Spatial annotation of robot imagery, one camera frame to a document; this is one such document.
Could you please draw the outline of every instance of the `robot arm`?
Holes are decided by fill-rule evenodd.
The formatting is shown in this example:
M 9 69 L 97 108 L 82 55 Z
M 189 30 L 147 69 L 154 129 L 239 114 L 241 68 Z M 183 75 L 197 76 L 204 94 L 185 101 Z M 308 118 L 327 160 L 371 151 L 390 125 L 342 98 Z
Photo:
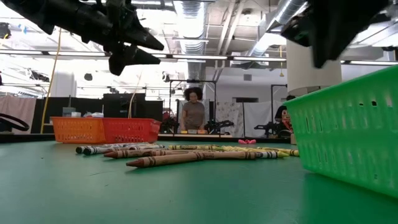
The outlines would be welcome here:
M 80 35 L 84 43 L 96 42 L 109 53 L 109 70 L 120 75 L 127 65 L 159 64 L 160 60 L 137 48 L 164 46 L 139 22 L 130 0 L 100 0 L 89 5 L 79 0 L 1 0 L 7 7 L 52 34 L 55 26 Z
M 390 0 L 308 0 L 308 8 L 293 17 L 281 35 L 304 47 L 312 46 L 313 64 L 322 68 L 336 60 L 356 34 L 375 21 Z

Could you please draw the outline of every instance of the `gray shirt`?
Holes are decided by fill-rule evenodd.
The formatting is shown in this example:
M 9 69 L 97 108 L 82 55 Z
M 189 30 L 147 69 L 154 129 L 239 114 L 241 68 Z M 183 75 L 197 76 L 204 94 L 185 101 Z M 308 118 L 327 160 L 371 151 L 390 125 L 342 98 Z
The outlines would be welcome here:
M 201 126 L 205 119 L 205 106 L 202 103 L 187 102 L 182 106 L 182 110 L 187 112 L 185 117 L 185 124 Z

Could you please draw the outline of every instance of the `red plastic basket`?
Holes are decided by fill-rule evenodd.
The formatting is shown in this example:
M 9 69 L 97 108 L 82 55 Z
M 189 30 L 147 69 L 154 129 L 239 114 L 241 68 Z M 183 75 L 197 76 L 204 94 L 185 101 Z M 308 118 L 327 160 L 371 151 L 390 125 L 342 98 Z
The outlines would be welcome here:
M 161 122 L 144 118 L 103 118 L 107 143 L 157 141 Z
M 104 143 L 101 118 L 51 117 L 55 140 L 63 143 Z
M 55 140 L 63 143 L 156 142 L 161 122 L 142 118 L 51 117 Z

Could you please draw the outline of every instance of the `white curtain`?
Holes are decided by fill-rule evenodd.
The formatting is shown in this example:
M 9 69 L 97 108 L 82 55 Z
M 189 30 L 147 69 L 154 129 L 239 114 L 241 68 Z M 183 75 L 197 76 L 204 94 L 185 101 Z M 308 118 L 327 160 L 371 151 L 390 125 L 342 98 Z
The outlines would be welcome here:
M 180 104 L 178 106 L 178 123 L 180 126 L 178 127 L 178 133 L 181 131 L 181 117 L 182 117 L 182 107 L 184 104 L 188 102 L 187 100 L 180 100 Z M 210 119 L 210 100 L 203 100 L 201 102 L 205 106 L 205 120 L 204 123 L 207 124 L 207 121 Z
M 279 101 L 274 101 L 274 115 L 271 115 L 271 102 L 264 103 L 245 103 L 244 104 L 244 123 L 246 137 L 260 138 L 263 137 L 264 130 L 255 130 L 257 125 L 264 125 L 275 117 L 276 111 L 282 106 Z
M 221 132 L 229 132 L 234 138 L 243 137 L 243 105 L 242 103 L 217 102 L 216 121 L 229 120 L 234 126 L 221 128 Z
M 15 134 L 30 134 L 35 106 L 35 98 L 22 98 L 14 96 L 0 97 L 0 113 L 19 118 L 30 126 L 29 130 L 27 131 L 20 131 L 13 128 L 12 132 Z

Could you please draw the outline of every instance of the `green plastic basket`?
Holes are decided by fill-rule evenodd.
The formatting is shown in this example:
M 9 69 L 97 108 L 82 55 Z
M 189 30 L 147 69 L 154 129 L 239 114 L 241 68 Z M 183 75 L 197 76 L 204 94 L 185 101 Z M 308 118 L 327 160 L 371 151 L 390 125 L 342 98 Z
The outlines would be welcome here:
M 398 66 L 285 105 L 305 169 L 398 197 Z

